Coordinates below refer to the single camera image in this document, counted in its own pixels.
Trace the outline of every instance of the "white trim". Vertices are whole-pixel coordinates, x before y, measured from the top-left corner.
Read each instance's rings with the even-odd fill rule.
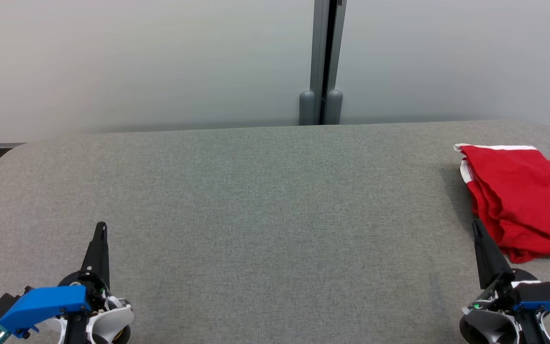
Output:
[[[550,340],[550,335],[546,331],[546,328],[544,327],[544,317],[547,316],[549,313],[550,312],[545,312],[545,311],[542,311],[542,312],[539,313],[539,325],[540,325],[540,328],[542,329],[543,333]]]
[[[63,344],[65,341],[65,334],[67,333],[67,319],[54,317],[40,322],[35,325],[35,327],[39,329],[46,328],[60,333],[61,335],[59,336],[59,342],[57,344]]]
[[[86,325],[86,333],[91,344],[96,344],[93,334],[97,334],[108,343],[111,343],[114,341],[114,337],[126,325],[130,324],[133,319],[135,319],[135,315],[131,310],[131,305],[127,304],[122,308],[112,309],[111,311],[91,316],[88,325]]]
[[[542,283],[542,282],[537,280],[537,279],[535,279],[535,280],[524,280],[524,281],[512,281],[510,283],[510,285],[513,287],[513,289],[515,289],[521,283],[523,283],[523,284],[533,284],[533,283]]]
[[[536,150],[534,146],[478,146],[476,144],[467,144],[467,143],[458,143],[454,144],[454,150],[456,152],[462,151],[462,146],[472,146],[472,147],[478,147],[478,148],[489,148],[490,150],[496,150],[496,151],[528,151],[528,150]]]
[[[470,174],[468,161],[466,159],[462,160],[462,164],[460,165],[460,173],[462,174],[462,179],[464,179],[465,183],[470,183],[474,180]]]

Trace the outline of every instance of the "gray fabric surface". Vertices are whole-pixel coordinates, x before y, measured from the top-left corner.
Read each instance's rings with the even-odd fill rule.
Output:
[[[550,127],[498,121],[25,144],[0,160],[0,295],[78,269],[104,220],[132,343],[464,343],[480,289],[460,142],[550,158]],[[523,268],[550,279],[550,259]]]

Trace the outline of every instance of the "red cloth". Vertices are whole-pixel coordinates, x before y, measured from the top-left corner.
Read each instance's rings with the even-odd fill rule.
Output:
[[[457,144],[472,211],[512,263],[550,255],[550,161],[532,146]]]

